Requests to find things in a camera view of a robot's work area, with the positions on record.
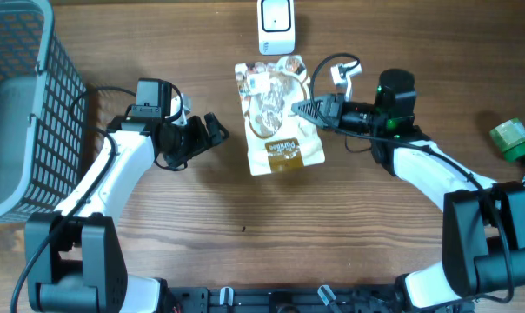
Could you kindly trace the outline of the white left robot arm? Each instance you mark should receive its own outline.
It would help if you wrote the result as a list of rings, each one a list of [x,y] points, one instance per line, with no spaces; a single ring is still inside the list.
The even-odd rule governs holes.
[[[129,274],[116,224],[143,174],[156,164],[178,172],[229,138],[208,113],[190,113],[173,84],[141,78],[135,103],[99,134],[102,152],[81,182],[50,213],[25,224],[27,263],[10,301],[17,311],[23,287],[35,312],[179,312],[167,282]]]

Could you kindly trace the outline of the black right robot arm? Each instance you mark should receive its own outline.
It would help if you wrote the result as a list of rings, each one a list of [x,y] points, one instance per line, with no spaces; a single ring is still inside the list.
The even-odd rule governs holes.
[[[295,114],[324,130],[370,141],[391,176],[412,184],[442,212],[442,258],[388,285],[354,290],[356,310],[461,312],[525,285],[525,188],[477,175],[441,152],[415,125],[415,79],[400,69],[379,77],[375,101],[349,93],[309,97]]]

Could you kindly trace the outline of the green lid glass jar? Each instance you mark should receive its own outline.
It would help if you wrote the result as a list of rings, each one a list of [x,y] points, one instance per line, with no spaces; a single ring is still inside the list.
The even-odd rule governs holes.
[[[525,157],[525,127],[519,118],[512,118],[489,132],[496,147],[508,162]]]

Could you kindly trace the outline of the white brown snack pouch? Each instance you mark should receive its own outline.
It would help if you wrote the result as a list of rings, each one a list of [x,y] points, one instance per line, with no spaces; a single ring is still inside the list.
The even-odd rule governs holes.
[[[317,127],[292,110],[293,104],[309,98],[310,75],[301,56],[238,63],[235,74],[252,176],[325,161]]]

